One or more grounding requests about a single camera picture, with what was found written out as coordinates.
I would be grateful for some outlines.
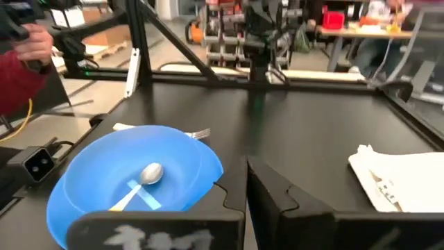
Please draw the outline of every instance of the napkin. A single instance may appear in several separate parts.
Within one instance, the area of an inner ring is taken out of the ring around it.
[[[387,155],[360,145],[348,158],[380,212],[444,212],[444,153]]]

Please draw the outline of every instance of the desk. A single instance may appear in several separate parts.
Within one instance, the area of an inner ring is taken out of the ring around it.
[[[380,32],[369,32],[362,31],[360,29],[342,28],[340,30],[328,30],[322,26],[316,27],[316,30],[321,35],[334,36],[336,37],[333,43],[332,54],[328,62],[327,71],[334,72],[338,64],[339,55],[342,50],[342,43],[344,38],[382,38],[382,39],[410,39],[411,32],[401,31],[401,32],[387,32],[381,30]]]
[[[360,144],[384,153],[431,151],[381,97],[338,92],[270,92],[154,84],[141,86],[90,131],[72,158],[115,123],[211,128],[211,148],[225,167],[248,154],[336,210],[373,210],[348,167]],[[60,250],[46,229],[46,203],[66,165],[0,217],[1,250]],[[253,237],[247,233],[246,241]],[[256,249],[247,246],[245,250]]]

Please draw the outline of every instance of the blue tape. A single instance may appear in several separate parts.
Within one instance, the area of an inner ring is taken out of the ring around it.
[[[128,186],[133,189],[135,186],[139,185],[139,183],[135,180],[128,181]],[[150,206],[151,209],[157,210],[162,205],[160,205],[159,201],[157,201],[151,194],[149,194],[144,188],[141,188],[137,195],[139,195],[142,200],[145,201],[146,205]]]

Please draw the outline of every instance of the spoon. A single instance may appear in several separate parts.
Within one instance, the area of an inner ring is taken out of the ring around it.
[[[109,211],[120,212],[130,203],[131,199],[139,192],[142,185],[157,183],[163,176],[164,169],[159,163],[151,163],[140,174],[140,184],[136,185],[123,199],[116,203]]]

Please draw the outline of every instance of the blue bowl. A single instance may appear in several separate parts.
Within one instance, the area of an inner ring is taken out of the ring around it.
[[[180,212],[190,209],[208,193],[214,182],[216,182],[223,174],[222,164],[216,154],[202,142],[194,140],[194,144],[201,155],[202,169],[199,171],[196,181],[190,185],[189,192],[184,196],[185,201],[183,207],[180,210],[170,209],[170,211]],[[67,173],[63,175],[54,187],[46,209],[46,222],[49,232],[54,240],[64,249],[67,248],[65,238],[71,224],[83,215],[93,212],[93,210],[84,212],[72,205],[71,201],[65,195],[63,188],[66,178]],[[154,190],[152,189],[155,189],[156,185],[145,187],[143,193],[160,201],[161,197],[157,197],[153,194]],[[130,190],[128,185],[122,188],[124,189],[124,191],[122,191],[124,194]],[[126,210],[147,210],[146,195],[140,195],[140,191],[138,194],[139,195],[135,196],[128,204]]]
[[[145,187],[151,203],[129,210],[179,211],[200,171],[196,141],[165,126],[138,126],[113,132],[83,149],[65,173],[65,195],[82,213],[108,210],[138,184],[142,170],[160,163],[164,175]]]

